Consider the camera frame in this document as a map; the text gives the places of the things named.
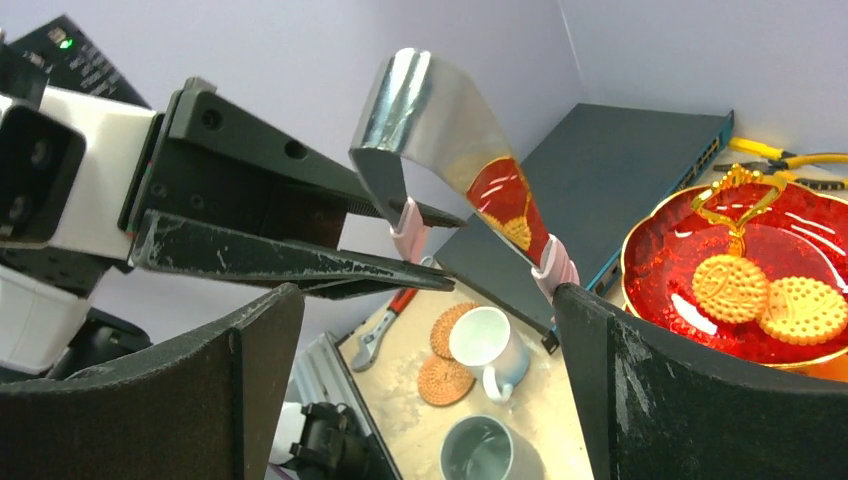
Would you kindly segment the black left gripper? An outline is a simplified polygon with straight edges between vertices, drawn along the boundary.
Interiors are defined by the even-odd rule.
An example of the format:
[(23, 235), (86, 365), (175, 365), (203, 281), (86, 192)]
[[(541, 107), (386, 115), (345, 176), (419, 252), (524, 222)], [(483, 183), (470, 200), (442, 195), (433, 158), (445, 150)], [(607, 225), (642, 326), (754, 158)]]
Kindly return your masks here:
[(454, 289), (443, 270), (339, 250), (349, 213), (380, 215), (354, 171), (193, 77), (155, 117), (119, 224), (148, 271), (330, 300)]

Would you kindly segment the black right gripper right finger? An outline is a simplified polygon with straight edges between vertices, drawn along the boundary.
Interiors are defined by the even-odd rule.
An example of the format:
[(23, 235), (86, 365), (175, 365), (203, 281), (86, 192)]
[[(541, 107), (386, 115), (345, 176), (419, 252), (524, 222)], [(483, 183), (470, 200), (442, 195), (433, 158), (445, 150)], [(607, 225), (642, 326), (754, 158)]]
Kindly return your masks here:
[(574, 284), (553, 308), (598, 479), (843, 479), (847, 387), (695, 343)]

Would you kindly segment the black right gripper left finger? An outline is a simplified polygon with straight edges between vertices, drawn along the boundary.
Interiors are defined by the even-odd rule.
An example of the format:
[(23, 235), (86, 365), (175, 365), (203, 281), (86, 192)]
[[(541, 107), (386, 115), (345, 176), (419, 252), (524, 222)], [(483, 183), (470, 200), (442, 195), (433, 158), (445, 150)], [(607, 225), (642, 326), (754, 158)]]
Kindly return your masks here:
[(304, 298), (244, 307), (65, 380), (1, 388), (5, 479), (261, 479)]

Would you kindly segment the pink handled metal tongs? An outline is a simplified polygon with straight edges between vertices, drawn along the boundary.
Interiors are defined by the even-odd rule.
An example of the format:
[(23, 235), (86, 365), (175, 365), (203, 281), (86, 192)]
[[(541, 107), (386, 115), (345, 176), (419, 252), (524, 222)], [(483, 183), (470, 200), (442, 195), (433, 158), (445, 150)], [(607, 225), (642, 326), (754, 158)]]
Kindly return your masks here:
[(566, 247), (546, 227), (505, 132), (471, 77), (433, 53), (403, 48), (380, 66), (349, 148), (401, 257), (421, 260), (429, 229), (408, 194), (402, 163), (432, 172), (530, 265), (551, 298), (578, 283)]

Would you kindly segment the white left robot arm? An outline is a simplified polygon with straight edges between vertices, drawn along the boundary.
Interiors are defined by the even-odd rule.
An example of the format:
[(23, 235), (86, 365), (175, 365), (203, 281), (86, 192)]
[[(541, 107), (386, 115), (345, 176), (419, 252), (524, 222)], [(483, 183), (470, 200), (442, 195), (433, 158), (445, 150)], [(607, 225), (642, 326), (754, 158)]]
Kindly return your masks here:
[(1, 44), (1, 379), (63, 379), (148, 347), (90, 297), (143, 269), (347, 299), (449, 290), (339, 248), (374, 217), (357, 175), (193, 77), (151, 109), (66, 15)]

